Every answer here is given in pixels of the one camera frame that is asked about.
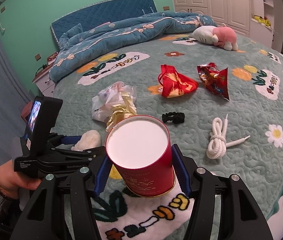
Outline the person's left hand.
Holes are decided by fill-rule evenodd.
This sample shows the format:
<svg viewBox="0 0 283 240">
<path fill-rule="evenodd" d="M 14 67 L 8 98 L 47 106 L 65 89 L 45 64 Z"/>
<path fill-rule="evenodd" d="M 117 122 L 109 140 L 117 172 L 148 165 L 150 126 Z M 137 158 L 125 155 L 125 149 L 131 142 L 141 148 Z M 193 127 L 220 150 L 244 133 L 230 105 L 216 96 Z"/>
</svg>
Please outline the person's left hand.
<svg viewBox="0 0 283 240">
<path fill-rule="evenodd" d="M 21 172 L 15 172 L 13 161 L 0 166 L 0 193 L 11 199 L 19 198 L 19 189 L 35 191 L 41 184 L 39 178 L 29 178 Z"/>
</svg>

